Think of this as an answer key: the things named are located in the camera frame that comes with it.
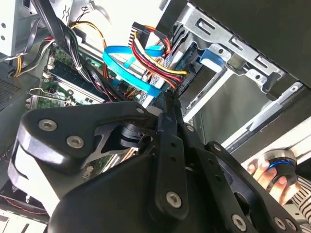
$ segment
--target black knob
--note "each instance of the black knob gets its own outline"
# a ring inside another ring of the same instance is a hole
[[[287,185],[291,186],[298,181],[298,176],[295,173],[297,159],[294,153],[290,150],[271,150],[263,155],[263,158],[269,161],[269,169],[275,168],[277,175],[269,185],[271,187],[277,180],[284,176],[287,179]]]

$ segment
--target silver screw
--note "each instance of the silver screw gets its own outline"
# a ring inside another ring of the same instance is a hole
[[[57,124],[55,121],[49,120],[49,119],[43,119],[39,121],[39,128],[44,131],[54,131],[57,128]]]
[[[278,217],[274,217],[274,221],[276,222],[277,226],[280,227],[282,230],[286,230],[284,222]]]
[[[166,194],[166,200],[174,208],[179,208],[181,206],[181,199],[179,195],[173,191]]]
[[[285,219],[287,224],[294,230],[294,231],[297,231],[297,227],[293,224],[292,221],[290,221],[288,218]]]
[[[217,144],[214,144],[214,148],[218,151],[221,151],[222,149],[220,148],[220,146],[218,146]]]
[[[296,92],[298,90],[298,86],[292,86],[291,87],[291,92]]]
[[[187,129],[190,130],[191,132],[194,132],[194,128],[191,125],[187,125]]]
[[[137,108],[136,111],[138,111],[141,114],[145,113],[144,110],[142,110],[141,108]]]
[[[80,149],[84,146],[84,141],[79,136],[69,136],[67,138],[67,144],[72,148]]]
[[[233,215],[232,216],[232,221],[233,221],[234,225],[241,232],[245,232],[246,231],[246,223],[244,222],[244,220],[239,215]]]

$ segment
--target finger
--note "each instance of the finger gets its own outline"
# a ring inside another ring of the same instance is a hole
[[[273,167],[266,172],[263,173],[263,175],[259,178],[258,183],[264,188],[267,189],[270,182],[273,180],[273,178],[276,176],[277,171]]]
[[[263,175],[263,173],[268,169],[269,167],[269,162],[264,160],[259,167],[257,168],[257,170],[255,171],[255,174],[253,175],[254,179],[256,181],[259,180],[259,178]]]
[[[257,169],[258,159],[253,160],[247,166],[247,171],[249,174],[253,175]]]
[[[285,205],[300,190],[301,190],[301,186],[298,183],[295,183],[295,184],[285,188],[285,190],[281,196],[280,204]]]
[[[285,176],[281,176],[277,182],[273,185],[270,191],[270,195],[278,202],[281,201],[282,193],[285,189],[285,186],[287,184],[287,179]]]

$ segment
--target vent grille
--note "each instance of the vent grille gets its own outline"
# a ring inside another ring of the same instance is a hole
[[[19,92],[20,88],[7,81],[0,80],[0,104],[7,102],[15,93]]]

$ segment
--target cable tie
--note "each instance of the cable tie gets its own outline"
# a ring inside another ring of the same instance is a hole
[[[83,66],[79,66],[79,67],[76,67],[76,70],[80,71],[82,68],[83,68]]]

